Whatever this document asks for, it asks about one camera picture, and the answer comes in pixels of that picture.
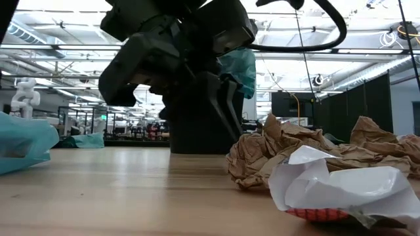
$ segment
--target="crumpled white paper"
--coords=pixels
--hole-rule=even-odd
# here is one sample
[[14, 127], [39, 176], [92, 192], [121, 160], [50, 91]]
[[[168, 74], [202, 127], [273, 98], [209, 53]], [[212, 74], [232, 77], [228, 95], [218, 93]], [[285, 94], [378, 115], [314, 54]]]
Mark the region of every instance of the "crumpled white paper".
[[397, 168], [329, 173], [325, 158], [336, 157], [302, 146], [291, 154], [288, 164], [273, 168], [268, 185], [279, 210], [334, 208], [349, 214], [357, 211], [366, 217], [395, 219], [420, 235], [420, 201]]

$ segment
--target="crumpled brown paper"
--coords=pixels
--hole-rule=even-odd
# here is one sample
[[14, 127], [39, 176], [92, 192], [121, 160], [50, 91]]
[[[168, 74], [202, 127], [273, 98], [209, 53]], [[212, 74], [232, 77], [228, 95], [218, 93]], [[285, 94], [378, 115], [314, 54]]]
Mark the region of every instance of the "crumpled brown paper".
[[409, 136], [400, 142], [381, 130], [370, 118], [360, 117], [351, 134], [351, 144], [333, 145], [322, 130], [308, 130], [291, 123], [280, 124], [269, 115], [262, 134], [244, 134], [226, 156], [228, 171], [242, 189], [268, 187], [272, 168], [302, 145], [330, 153], [330, 171], [348, 168], [392, 166], [405, 175], [420, 177], [420, 138]]

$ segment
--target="paper wrapper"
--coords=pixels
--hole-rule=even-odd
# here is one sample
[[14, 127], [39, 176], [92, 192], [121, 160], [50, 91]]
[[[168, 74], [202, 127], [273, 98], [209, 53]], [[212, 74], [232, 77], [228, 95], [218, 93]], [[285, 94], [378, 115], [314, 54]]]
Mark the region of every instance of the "paper wrapper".
[[420, 201], [400, 170], [373, 167], [329, 173], [330, 158], [337, 159], [301, 146], [288, 164], [274, 167], [268, 185], [277, 208], [314, 222], [356, 219], [370, 228], [385, 221], [420, 235]]

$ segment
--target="teal cloth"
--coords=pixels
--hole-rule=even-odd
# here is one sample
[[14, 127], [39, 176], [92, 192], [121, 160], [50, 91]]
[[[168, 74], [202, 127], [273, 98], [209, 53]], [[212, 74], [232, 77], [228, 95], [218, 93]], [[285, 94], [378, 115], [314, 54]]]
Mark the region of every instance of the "teal cloth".
[[93, 133], [86, 135], [74, 135], [63, 141], [64, 148], [104, 148], [104, 135]]
[[257, 77], [254, 52], [251, 49], [238, 48], [219, 57], [219, 61], [222, 64], [220, 74], [229, 73], [239, 80], [243, 84], [240, 92], [245, 94], [245, 98], [251, 99], [255, 93]]
[[26, 120], [0, 112], [0, 174], [50, 160], [57, 130], [46, 120]]

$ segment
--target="wooden table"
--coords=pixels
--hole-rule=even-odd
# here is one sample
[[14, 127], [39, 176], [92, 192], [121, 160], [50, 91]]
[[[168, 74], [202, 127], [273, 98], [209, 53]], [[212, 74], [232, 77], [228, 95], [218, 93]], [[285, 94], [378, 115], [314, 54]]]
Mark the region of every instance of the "wooden table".
[[269, 192], [238, 190], [223, 156], [106, 147], [52, 149], [50, 162], [0, 176], [0, 235], [372, 233], [318, 227], [278, 211]]

